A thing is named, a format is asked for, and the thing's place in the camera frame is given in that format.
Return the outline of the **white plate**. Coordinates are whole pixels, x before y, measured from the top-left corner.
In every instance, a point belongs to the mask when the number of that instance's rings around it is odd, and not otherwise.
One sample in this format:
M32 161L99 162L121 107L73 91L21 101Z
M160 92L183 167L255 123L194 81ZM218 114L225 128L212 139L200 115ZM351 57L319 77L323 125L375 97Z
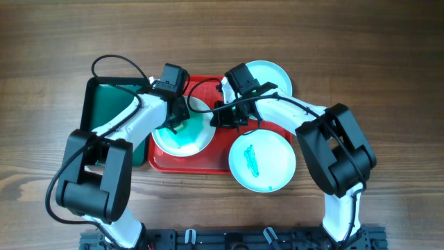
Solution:
M228 164L239 184L254 192L267 193L283 188L293 178L296 155L281 135L259 129L234 141Z
M281 68L281 66L275 64L274 62L269 62L266 60L256 60L252 62L245 63L249 68L251 74L254 78L256 78L259 83L263 84L266 82L271 82L277 85L277 89L273 90L281 90L286 95L291 96L293 94L292 84L289 75ZM224 92L224 101L226 104L234 103L233 106L240 104L242 102L247 102L245 99L252 97L243 97L243 98L234 98L234 93L231 87L223 87ZM250 117L259 117L258 111L254 115Z

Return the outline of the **green yellow sponge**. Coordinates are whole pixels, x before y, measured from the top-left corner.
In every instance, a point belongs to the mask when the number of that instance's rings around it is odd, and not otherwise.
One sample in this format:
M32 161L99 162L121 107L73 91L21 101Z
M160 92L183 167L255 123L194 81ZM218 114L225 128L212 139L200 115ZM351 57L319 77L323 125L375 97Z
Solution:
M168 129L175 135L187 125L186 121L174 122L168 127Z

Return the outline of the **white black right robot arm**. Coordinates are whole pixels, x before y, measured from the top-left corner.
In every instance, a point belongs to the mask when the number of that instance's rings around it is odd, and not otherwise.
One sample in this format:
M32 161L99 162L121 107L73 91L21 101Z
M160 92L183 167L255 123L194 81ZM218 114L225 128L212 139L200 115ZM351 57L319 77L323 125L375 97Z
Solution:
M355 243L361 233L361 194L377 160L350 109L342 103L331 108L308 104L247 74L226 76L216 88L223 103L214 114L232 117L235 124L253 116L297 137L307 169L325 194L322 242L335 249Z

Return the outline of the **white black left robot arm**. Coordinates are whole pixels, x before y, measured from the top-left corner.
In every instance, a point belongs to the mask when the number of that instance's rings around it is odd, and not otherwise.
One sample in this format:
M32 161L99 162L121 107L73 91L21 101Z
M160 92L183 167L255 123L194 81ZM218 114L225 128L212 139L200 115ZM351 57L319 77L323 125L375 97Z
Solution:
M68 139L62 166L46 191L45 207L54 220L66 224L51 209L56 203L91 224L115 249L147 249L146 227L127 207L133 151L157 128L173 130L189 119L182 92L151 90L109 123L94 131L76 129Z

